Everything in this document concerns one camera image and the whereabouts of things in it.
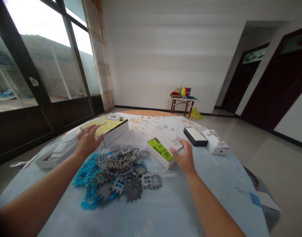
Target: gray concrete wall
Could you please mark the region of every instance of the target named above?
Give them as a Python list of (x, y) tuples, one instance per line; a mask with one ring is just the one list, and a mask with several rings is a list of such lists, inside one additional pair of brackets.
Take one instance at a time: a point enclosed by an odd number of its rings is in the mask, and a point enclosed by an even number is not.
[[(58, 59), (64, 79), (73, 98), (73, 92), (84, 91), (78, 64), (74, 58), (71, 47), (49, 40), (37, 35), (22, 35), (25, 46), (40, 74), (41, 80), (50, 97), (68, 96), (57, 64), (54, 60), (51, 47)], [(90, 94), (99, 94), (98, 76), (93, 56), (80, 52), (82, 64), (86, 74)], [(0, 37), (0, 66), (10, 75), (22, 97), (31, 95), (22, 75), (16, 67), (10, 53)]]

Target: beige curtain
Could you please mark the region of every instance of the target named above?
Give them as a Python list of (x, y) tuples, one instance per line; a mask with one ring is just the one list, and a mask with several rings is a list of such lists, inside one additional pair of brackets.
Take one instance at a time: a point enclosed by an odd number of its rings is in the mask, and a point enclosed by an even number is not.
[(104, 111), (115, 108), (111, 71), (105, 38), (102, 6), (100, 0), (82, 0), (88, 33), (91, 40), (96, 71), (101, 88)]

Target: yellow plastic bag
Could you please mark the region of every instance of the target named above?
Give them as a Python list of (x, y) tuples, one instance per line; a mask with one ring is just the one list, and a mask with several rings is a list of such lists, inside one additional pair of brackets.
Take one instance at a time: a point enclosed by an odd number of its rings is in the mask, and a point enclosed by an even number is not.
[(202, 115), (200, 113), (198, 113), (197, 107), (193, 108), (193, 110), (191, 111), (190, 117), (192, 119), (203, 119), (204, 118), (204, 117), (202, 117)]

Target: small table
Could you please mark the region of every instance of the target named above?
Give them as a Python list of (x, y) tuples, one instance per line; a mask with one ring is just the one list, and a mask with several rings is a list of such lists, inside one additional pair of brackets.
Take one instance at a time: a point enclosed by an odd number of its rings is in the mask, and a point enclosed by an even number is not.
[(170, 98), (172, 99), (171, 114), (174, 114), (175, 105), (184, 103), (184, 104), (186, 104), (184, 116), (186, 116), (188, 103), (190, 103), (189, 104), (190, 105), (190, 110), (189, 110), (189, 114), (188, 114), (188, 119), (190, 118), (191, 111), (193, 110), (194, 102), (195, 101), (200, 102), (200, 100), (198, 100), (198, 99), (183, 99), (183, 98), (173, 98), (173, 97), (170, 97)]

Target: door handle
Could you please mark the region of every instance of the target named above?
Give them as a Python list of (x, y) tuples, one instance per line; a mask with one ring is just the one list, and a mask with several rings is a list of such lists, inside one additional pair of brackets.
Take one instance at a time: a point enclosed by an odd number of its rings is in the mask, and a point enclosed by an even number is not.
[(28, 77), (30, 79), (30, 82), (32, 83), (33, 87), (37, 87), (39, 86), (39, 83), (37, 80), (35, 80), (34, 78), (32, 77)]

